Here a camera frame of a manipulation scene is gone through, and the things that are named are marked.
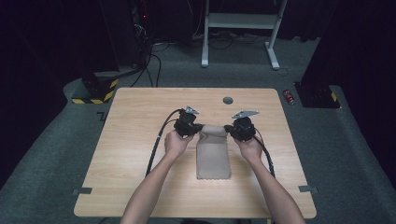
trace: white metal stand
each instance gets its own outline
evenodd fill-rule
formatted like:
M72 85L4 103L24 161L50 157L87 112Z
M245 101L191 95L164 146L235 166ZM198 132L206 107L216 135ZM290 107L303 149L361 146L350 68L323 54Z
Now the white metal stand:
M273 30L270 42L265 42L265 49L268 52L268 56L271 60L271 65L273 69L279 69L279 63L277 62L277 58L274 53L274 44L288 0L282 1L280 10L276 15L209 13L209 1L210 0L206 0L205 36L202 50L202 67L209 66L209 27L222 27Z

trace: wooden table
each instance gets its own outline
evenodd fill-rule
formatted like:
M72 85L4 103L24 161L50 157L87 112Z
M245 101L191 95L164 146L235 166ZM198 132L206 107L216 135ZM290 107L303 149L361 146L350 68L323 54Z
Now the wooden table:
M223 98L233 98L231 105ZM134 190L144 179L158 131L168 115L190 105L200 112L196 123L232 124L232 115L241 110L259 110L250 117L261 132L275 166L276 179L300 206L305 218L316 215L303 168L290 129L272 89L177 89L121 88L117 90L102 131L75 214L79 217L121 217ZM164 154L163 140L173 130L167 125L153 167ZM269 217L257 179L242 158L237 144L228 137L232 176L226 180L196 178L195 135L186 152L171 168L163 185L153 217ZM268 167L264 153L263 163Z

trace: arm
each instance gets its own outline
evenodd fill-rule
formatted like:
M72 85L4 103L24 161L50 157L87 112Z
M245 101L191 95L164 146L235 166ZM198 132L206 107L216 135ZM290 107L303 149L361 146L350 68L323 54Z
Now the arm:
M173 163L183 154L193 135L180 137L172 131L165 138L165 155L137 187L129 200L120 223L146 223L160 197L163 182Z
M255 139L246 142L240 142L236 139L234 141L256 175L274 221L277 224L305 223L297 203L262 163L262 147L259 143Z

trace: forearm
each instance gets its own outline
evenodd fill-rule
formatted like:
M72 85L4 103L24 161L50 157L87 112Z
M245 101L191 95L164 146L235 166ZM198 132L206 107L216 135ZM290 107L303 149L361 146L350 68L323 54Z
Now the forearm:
M160 197L163 182L176 159L164 156L137 187L125 208L121 223L146 223Z
M305 223L303 215L289 193L274 179L262 161L249 163L262 188L268 209L277 224Z

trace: human hand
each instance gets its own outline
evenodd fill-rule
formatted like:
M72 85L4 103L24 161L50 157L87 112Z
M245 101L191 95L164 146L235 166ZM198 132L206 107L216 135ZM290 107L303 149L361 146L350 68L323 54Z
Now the human hand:
M262 161L262 146L256 139L252 138L246 142L241 142L235 138L233 140L239 146L242 156L249 164L255 161Z
M168 133L165 137L165 152L166 155L172 156L176 160L181 156L184 151L186 151L187 144L192 140L194 135L189 135L185 138L178 135L178 133L173 130Z

